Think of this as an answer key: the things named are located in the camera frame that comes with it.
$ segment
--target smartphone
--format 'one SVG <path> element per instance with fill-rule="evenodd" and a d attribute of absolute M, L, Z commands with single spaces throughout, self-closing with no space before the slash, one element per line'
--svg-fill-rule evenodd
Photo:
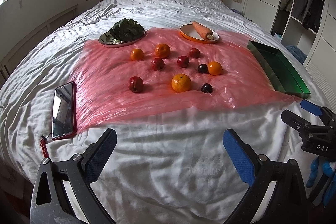
<path fill-rule="evenodd" d="M 51 138 L 65 139 L 72 137 L 75 132 L 75 82 L 69 82 L 55 89 Z"/>

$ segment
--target orange-rimmed plate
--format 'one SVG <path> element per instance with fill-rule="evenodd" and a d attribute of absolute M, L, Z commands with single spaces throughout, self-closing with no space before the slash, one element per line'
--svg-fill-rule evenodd
<path fill-rule="evenodd" d="M 192 24 L 186 24 L 181 26 L 180 28 L 181 30 L 181 34 L 184 38 L 190 40 L 190 41 L 194 41 L 194 42 L 200 42 L 203 44 L 214 44 L 218 41 L 219 39 L 219 35 L 218 33 L 216 33 L 214 30 L 212 30 L 213 32 L 213 36 L 214 36 L 214 40 L 204 40 L 202 37 L 200 37 L 200 35 L 195 31 L 195 28 Z"/>

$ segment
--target wrinkled white fabric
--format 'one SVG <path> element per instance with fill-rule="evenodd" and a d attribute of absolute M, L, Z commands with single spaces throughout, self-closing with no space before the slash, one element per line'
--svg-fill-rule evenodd
<path fill-rule="evenodd" d="M 51 129 L 54 89 L 68 81 L 84 42 L 122 18 L 137 20 L 145 29 L 179 28 L 197 20 L 214 30 L 246 33 L 279 48 L 310 89 L 310 100 L 328 105 L 305 68 L 274 37 L 220 0 L 103 0 L 44 39 L 0 91 L 0 155 L 32 183 L 43 158 L 40 137 Z M 295 158 L 307 181 L 315 156 L 301 150 L 298 133 L 281 121 L 284 109 L 320 124 L 298 103 L 221 112 L 189 108 L 91 128 L 71 139 L 50 140 L 47 149 L 52 161 L 68 160 L 113 128 L 117 146 L 91 186 L 117 223 L 223 223 L 248 188 L 223 147 L 226 129 L 234 128 L 257 154 L 271 160 Z M 78 205 L 75 211 L 83 218 Z"/>

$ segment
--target large orange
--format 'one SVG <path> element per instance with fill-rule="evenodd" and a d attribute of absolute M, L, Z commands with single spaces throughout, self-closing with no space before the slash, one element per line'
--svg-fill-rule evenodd
<path fill-rule="evenodd" d="M 157 57 L 166 58 L 170 55 L 170 47 L 167 44 L 159 44 L 155 47 Z"/>
<path fill-rule="evenodd" d="M 182 73 L 175 75 L 171 81 L 171 87 L 176 92 L 185 92 L 191 89 L 191 80 L 188 75 Z"/>
<path fill-rule="evenodd" d="M 140 48 L 133 49 L 132 52 L 131 52 L 131 59 L 133 61 L 142 60 L 143 59 L 143 51 L 142 51 L 142 49 L 140 49 Z"/>
<path fill-rule="evenodd" d="M 208 64 L 208 72 L 211 75 L 220 75 L 222 73 L 222 65 L 216 61 L 210 62 Z"/>

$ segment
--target green box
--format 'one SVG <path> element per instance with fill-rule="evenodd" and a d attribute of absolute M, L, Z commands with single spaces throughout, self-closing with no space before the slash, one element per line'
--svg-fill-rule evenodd
<path fill-rule="evenodd" d="M 283 53 L 255 41 L 249 41 L 248 49 L 257 59 L 276 91 L 307 99 L 310 91 L 301 76 Z"/>

